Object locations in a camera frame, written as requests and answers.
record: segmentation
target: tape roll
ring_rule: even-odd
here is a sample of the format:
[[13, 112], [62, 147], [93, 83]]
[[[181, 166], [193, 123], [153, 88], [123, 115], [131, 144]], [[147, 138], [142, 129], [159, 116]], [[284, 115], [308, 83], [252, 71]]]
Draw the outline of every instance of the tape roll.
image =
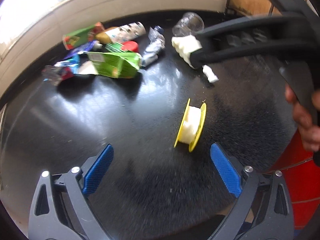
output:
[[176, 147], [179, 141], [188, 144], [189, 152], [192, 152], [201, 135], [207, 107], [205, 103], [202, 104], [201, 108], [189, 106], [189, 103], [190, 99], [183, 114], [174, 147]]

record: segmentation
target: red tile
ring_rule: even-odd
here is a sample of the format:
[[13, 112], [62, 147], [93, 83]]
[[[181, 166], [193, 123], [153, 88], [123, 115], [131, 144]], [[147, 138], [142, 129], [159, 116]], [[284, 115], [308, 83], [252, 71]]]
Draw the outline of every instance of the red tile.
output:
[[292, 204], [296, 229], [301, 229], [309, 222], [319, 204], [320, 200]]
[[291, 201], [305, 201], [320, 197], [320, 168], [313, 160], [282, 170]]
[[271, 171], [281, 170], [285, 167], [303, 162], [312, 158], [313, 153], [307, 152], [302, 145], [301, 136], [297, 130], [293, 135], [291, 142], [288, 144], [283, 154], [278, 158], [276, 163], [270, 168]]

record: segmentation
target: metal screw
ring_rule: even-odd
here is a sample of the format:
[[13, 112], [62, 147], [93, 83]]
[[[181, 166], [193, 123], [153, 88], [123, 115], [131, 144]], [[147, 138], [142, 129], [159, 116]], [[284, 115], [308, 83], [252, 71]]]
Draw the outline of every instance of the metal screw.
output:
[[78, 173], [79, 170], [80, 170], [79, 167], [73, 167], [73, 168], [71, 169], [71, 172], [72, 172], [72, 173]]
[[282, 172], [281, 172], [281, 171], [276, 171], [275, 174], [276, 174], [278, 177], [281, 177], [281, 176], [282, 176]]
[[49, 176], [49, 171], [42, 172], [41, 176], [44, 177], [44, 178], [48, 177]]
[[251, 166], [245, 166], [245, 167], [244, 167], [244, 170], [245, 170], [246, 172], [253, 172], [253, 168], [252, 168]]

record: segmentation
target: barcode label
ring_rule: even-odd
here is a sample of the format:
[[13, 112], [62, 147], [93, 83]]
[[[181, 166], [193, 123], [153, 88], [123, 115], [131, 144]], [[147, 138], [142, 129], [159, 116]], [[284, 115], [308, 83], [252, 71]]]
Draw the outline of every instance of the barcode label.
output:
[[92, 61], [104, 62], [104, 57], [101, 54], [89, 53], [89, 59]]

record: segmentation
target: black countertop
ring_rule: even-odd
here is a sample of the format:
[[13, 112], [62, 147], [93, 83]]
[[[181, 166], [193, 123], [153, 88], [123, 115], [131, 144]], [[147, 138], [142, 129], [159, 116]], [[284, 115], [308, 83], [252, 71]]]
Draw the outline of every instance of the black countertop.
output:
[[[227, 19], [223, 14], [198, 13], [206, 26]], [[214, 64], [220, 80], [211, 85], [171, 46], [171, 28], [182, 14], [150, 13], [106, 24], [140, 21], [146, 30], [155, 25], [165, 29], [164, 54], [132, 80], [81, 76], [57, 89], [37, 70], [17, 86], [4, 123], [0, 197], [18, 223], [28, 223], [43, 170], [67, 172], [108, 143], [115, 149], [114, 160], [89, 200], [115, 239], [172, 234], [208, 220], [232, 203], [234, 197], [210, 159], [210, 146], [216, 141], [259, 171], [277, 160], [295, 132], [277, 71], [280, 63], [252, 56]], [[148, 38], [137, 41], [142, 52]], [[54, 63], [65, 53], [59, 45], [47, 53], [51, 60], [35, 64]], [[204, 129], [191, 153], [185, 144], [173, 148], [188, 98], [191, 106], [207, 104]]]

